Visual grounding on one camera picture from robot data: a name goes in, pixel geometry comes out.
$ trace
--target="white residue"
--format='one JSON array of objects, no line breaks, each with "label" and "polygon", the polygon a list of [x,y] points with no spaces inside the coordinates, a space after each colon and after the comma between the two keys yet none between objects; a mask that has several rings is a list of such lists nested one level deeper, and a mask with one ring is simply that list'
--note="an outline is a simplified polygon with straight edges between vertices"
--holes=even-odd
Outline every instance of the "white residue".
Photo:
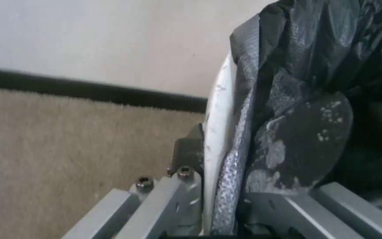
[{"label": "white residue", "polygon": [[275,168],[285,160],[285,145],[282,140],[277,140],[268,145],[268,155],[266,156],[266,166]]}]

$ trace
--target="hole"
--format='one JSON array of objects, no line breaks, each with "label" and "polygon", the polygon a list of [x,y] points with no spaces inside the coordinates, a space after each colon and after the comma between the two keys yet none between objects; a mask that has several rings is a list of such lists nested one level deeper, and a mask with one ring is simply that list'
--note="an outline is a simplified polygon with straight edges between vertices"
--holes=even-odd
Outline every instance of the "hole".
[{"label": "hole", "polygon": [[183,172],[183,173],[186,173],[186,172],[189,172],[190,171],[190,168],[188,168],[188,167],[182,167],[181,168],[181,172]]},{"label": "hole", "polygon": [[139,178],[139,182],[140,183],[148,183],[148,181],[150,181],[150,179],[148,177],[141,177],[141,178]]},{"label": "hole", "polygon": [[272,200],[269,200],[269,205],[271,207],[272,210],[276,210],[275,208],[275,204],[273,204],[273,201]]}]

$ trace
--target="gray metal frame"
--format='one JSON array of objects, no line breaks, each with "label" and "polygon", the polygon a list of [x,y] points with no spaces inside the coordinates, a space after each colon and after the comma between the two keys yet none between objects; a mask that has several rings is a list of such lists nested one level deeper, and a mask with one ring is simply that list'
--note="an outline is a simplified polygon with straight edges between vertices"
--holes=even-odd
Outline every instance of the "gray metal frame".
[{"label": "gray metal frame", "polygon": [[136,195],[112,189],[62,239],[111,238],[139,206]]},{"label": "gray metal frame", "polygon": [[324,207],[365,238],[382,239],[382,211],[338,183],[312,193]]}]

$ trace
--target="metal bracket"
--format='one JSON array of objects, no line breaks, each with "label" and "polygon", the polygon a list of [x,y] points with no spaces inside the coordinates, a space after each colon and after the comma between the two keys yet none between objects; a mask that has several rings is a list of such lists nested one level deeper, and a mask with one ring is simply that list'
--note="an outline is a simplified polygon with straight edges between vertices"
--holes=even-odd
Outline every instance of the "metal bracket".
[{"label": "metal bracket", "polygon": [[109,192],[62,239],[198,235],[202,228],[201,194],[201,177],[190,167],[180,167],[172,177],[159,182],[140,177],[130,192]]}]

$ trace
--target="metal bar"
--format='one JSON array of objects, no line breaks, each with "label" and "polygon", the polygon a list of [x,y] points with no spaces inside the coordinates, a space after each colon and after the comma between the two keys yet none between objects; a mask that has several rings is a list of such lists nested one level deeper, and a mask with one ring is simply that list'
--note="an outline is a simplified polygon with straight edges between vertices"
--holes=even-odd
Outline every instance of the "metal bar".
[{"label": "metal bar", "polygon": [[251,202],[252,223],[271,226],[276,233],[287,234],[296,230],[308,239],[362,239],[309,195],[285,197],[252,193],[245,198]]},{"label": "metal bar", "polygon": [[382,238],[382,211],[338,183],[313,192],[324,207],[366,238]]},{"label": "metal bar", "polygon": [[[200,176],[194,172],[194,180]],[[154,239],[174,232],[194,198],[188,191],[195,185],[194,180],[184,182],[174,174],[163,177],[150,192],[145,201],[132,215],[116,239]]]},{"label": "metal bar", "polygon": [[112,189],[62,239],[109,239],[126,224],[138,206],[137,196]]}]

